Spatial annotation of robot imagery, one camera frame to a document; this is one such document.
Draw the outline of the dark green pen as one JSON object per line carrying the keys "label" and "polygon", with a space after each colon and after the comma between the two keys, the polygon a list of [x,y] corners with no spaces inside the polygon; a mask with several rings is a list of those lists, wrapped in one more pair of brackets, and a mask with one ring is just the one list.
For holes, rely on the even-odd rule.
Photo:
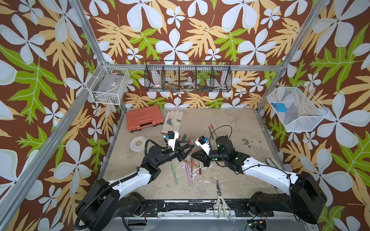
{"label": "dark green pen", "polygon": [[209,133],[210,133],[210,138],[212,139],[212,140],[214,140],[214,136],[213,136],[213,130],[211,129],[211,127],[209,126],[208,127],[208,129],[209,129]]}

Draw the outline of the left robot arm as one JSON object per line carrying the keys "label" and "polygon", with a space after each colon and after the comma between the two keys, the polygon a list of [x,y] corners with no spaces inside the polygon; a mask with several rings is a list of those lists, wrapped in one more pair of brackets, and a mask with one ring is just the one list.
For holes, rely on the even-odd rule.
{"label": "left robot arm", "polygon": [[193,149],[194,145],[190,141],[175,141],[172,148],[169,141],[163,147],[148,139],[145,142],[143,161],[135,172],[114,181],[100,179],[94,183],[76,208],[75,229],[103,230],[118,211],[119,200],[153,182],[161,173],[161,165],[174,159],[181,162]]}

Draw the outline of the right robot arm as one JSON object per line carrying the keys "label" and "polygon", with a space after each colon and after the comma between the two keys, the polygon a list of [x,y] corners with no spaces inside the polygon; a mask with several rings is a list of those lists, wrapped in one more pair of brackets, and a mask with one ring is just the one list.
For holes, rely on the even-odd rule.
{"label": "right robot arm", "polygon": [[258,178],[282,191],[275,194],[255,192],[248,202],[253,215],[280,211],[292,213],[310,224],[318,223],[327,197],[311,174],[305,171],[297,174],[264,164],[236,151],[228,136],[220,136],[215,142],[217,148],[213,150],[208,138],[197,138],[195,144],[201,149],[194,152],[192,158],[205,167],[209,167],[212,161],[223,161],[225,167],[236,174]]}

